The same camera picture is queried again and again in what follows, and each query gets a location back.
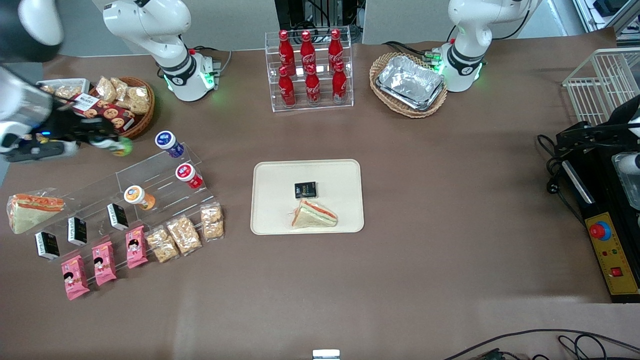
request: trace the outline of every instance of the red emergency stop button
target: red emergency stop button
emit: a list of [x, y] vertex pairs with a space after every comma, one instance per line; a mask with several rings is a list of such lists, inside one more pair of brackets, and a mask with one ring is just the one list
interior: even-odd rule
[[622, 276], [622, 269], [621, 268], [611, 268], [611, 276], [613, 276], [613, 277]]
[[611, 238], [611, 228], [606, 222], [598, 221], [589, 227], [589, 234], [596, 239], [605, 241]]

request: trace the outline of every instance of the yellow control panel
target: yellow control panel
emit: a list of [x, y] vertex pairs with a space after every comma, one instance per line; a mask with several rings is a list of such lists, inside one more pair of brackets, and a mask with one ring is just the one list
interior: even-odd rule
[[584, 222], [587, 224], [589, 237], [607, 281], [609, 293], [611, 295], [638, 294], [636, 280], [627, 262], [625, 252], [622, 251], [609, 213], [588, 218]]

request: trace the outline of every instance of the red-lidded cup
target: red-lidded cup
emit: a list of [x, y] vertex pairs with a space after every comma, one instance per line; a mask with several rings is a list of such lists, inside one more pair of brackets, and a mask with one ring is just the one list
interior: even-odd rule
[[192, 189], [197, 189], [202, 185], [202, 176], [196, 172], [196, 168], [189, 163], [184, 163], [175, 169], [175, 177], [184, 181]]

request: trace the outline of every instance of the sandwich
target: sandwich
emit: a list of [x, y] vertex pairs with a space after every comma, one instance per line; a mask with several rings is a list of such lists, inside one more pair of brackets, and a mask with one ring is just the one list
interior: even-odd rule
[[65, 201], [56, 197], [42, 197], [19, 193], [9, 200], [9, 225], [14, 234], [22, 234], [58, 214]]
[[301, 200], [295, 211], [291, 226], [295, 229], [302, 227], [333, 227], [338, 224], [338, 217], [329, 209], [318, 204]]

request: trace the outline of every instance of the blue-lidded cup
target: blue-lidded cup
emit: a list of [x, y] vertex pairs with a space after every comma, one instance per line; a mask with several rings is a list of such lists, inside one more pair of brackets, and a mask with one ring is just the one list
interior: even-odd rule
[[171, 131], [160, 131], [156, 135], [156, 145], [168, 152], [172, 158], [179, 158], [184, 153], [184, 147], [175, 139]]

